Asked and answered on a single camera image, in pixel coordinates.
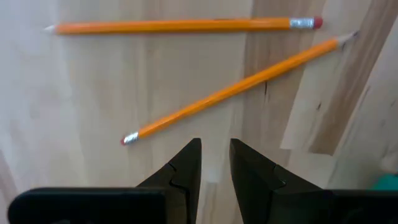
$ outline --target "black plastic part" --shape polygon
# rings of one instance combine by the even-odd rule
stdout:
[[[201,142],[190,141],[136,188],[42,188],[10,204],[11,224],[195,223]]]
[[[323,190],[238,139],[229,155],[245,224],[398,223],[398,191]]]

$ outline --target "wooden table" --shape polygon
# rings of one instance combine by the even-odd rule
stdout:
[[[191,138],[203,144],[197,223],[240,223],[230,138],[321,187],[369,187],[396,164],[398,1],[0,2],[0,222],[42,186],[135,186]],[[58,21],[322,15],[312,32],[60,37]],[[309,46],[343,50],[122,147],[119,138]]]

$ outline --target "orange pencil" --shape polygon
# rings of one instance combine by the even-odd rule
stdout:
[[[275,78],[278,75],[281,75],[299,65],[319,57],[325,53],[328,53],[332,50],[337,49],[339,46],[344,45],[347,40],[350,40],[352,37],[356,36],[358,32],[354,32],[348,35],[343,35],[328,41],[325,41],[319,45],[316,45],[306,51],[303,51],[297,55],[294,55],[283,62],[280,62],[276,65],[271,66],[264,71],[261,71],[251,77],[245,78],[234,85],[231,85],[223,90],[217,91],[216,93],[199,100],[186,108],[166,116],[140,130],[128,134],[127,136],[123,137],[121,140],[122,145],[130,144],[138,139],[147,137],[161,129],[167,127],[168,125],[175,123],[176,121],[183,119],[187,116],[193,115],[199,111],[202,111],[210,106],[213,106],[216,103],[219,103],[222,100],[225,100],[231,96],[237,95],[257,84],[260,84],[266,80],[270,80],[271,78]]]
[[[49,26],[56,34],[125,34],[159,32],[239,32],[260,30],[317,29],[321,17],[207,19],[176,21],[76,22]]]

